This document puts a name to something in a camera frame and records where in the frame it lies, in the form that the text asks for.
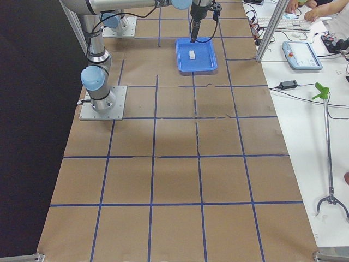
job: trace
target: robotic arm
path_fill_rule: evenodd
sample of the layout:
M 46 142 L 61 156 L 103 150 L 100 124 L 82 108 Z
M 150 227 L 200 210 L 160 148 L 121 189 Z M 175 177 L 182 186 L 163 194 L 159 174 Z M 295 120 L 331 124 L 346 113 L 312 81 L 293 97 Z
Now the robotic arm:
M 91 99 L 92 117 L 82 118 L 85 120 L 107 120 L 122 119 L 121 116 L 115 117 L 108 111 L 116 108 L 118 94 L 114 90 L 118 88 L 107 85 L 109 69 L 111 66 L 111 56 L 105 50 L 100 14 L 114 13 L 120 14 L 123 9 L 140 7 L 166 7 L 172 4 L 177 9 L 187 9 L 191 5 L 192 16 L 192 37 L 194 43 L 200 28 L 200 21 L 207 15 L 207 11 L 214 11 L 218 18 L 221 7 L 215 3 L 215 0 L 61 0 L 62 3 L 77 14 L 82 31 L 87 43 L 86 56 L 88 67 L 81 73 L 81 81 L 86 88 Z

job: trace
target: keyboard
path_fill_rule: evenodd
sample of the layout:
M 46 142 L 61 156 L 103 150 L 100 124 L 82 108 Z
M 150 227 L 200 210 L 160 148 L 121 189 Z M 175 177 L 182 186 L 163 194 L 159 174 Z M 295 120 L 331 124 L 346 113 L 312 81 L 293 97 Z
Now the keyboard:
M 270 18 L 258 18 L 259 27 L 268 27 Z M 276 30 L 292 32 L 309 32 L 310 21 L 299 21 L 298 19 L 281 19 Z

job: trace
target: person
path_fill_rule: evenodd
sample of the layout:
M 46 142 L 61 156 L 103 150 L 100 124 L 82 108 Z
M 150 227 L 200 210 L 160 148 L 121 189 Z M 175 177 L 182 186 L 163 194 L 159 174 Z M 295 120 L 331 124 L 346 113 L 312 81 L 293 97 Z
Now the person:
M 320 5 L 304 14 L 304 19 L 314 22 L 319 17 L 337 14 L 333 19 L 325 22 L 330 33 L 335 33 L 338 39 L 346 40 L 349 37 L 349 0 L 336 0 Z
M 318 5 L 330 3 L 332 0 L 289 0 L 285 12 L 296 13 L 296 9 L 303 4 L 310 8 L 314 8 Z

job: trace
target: person's hand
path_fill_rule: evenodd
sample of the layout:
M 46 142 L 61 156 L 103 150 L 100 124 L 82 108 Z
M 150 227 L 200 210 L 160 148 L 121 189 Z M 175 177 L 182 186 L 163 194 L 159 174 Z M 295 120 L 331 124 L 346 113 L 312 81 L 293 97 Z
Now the person's hand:
M 306 12 L 304 15 L 304 19 L 310 22 L 314 22 L 316 19 L 318 19 L 318 17 L 319 17 L 319 14 L 316 8 L 314 8 L 309 12 Z
M 305 5 L 306 5 L 307 7 L 310 7 L 310 8 L 315 8 L 315 7 L 317 7 L 317 3 L 316 3 L 315 0 L 308 0 L 308 1 L 305 3 Z
M 298 7 L 298 0 L 290 0 L 288 2 L 288 5 L 286 7 L 285 12 L 287 12 L 287 13 L 294 13 L 295 14 L 297 7 Z

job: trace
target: white block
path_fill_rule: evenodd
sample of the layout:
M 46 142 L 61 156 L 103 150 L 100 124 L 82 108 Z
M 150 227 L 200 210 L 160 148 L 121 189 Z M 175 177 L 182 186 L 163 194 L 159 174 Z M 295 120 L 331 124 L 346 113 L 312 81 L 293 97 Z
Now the white block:
M 190 56 L 190 60 L 194 60 L 195 59 L 195 52 L 194 52 L 194 50 L 189 50 L 189 56 Z

